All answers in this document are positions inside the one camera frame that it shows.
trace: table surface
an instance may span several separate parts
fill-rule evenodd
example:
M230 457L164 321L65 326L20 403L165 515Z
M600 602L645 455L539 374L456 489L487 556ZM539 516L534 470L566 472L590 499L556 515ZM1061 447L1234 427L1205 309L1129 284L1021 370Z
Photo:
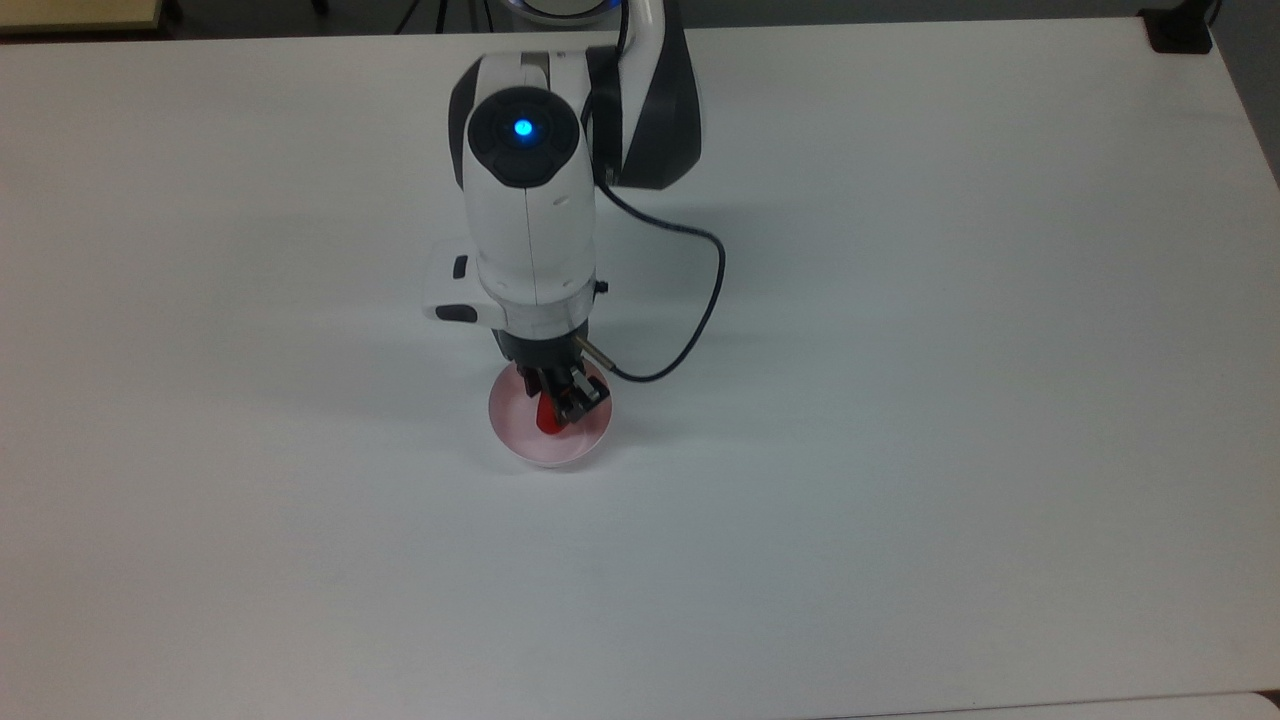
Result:
M1280 193L1135 19L690 33L728 246L581 465L420 315L445 99L582 36L0 47L0 715L780 719L1280 685ZM709 247L599 211L593 337Z

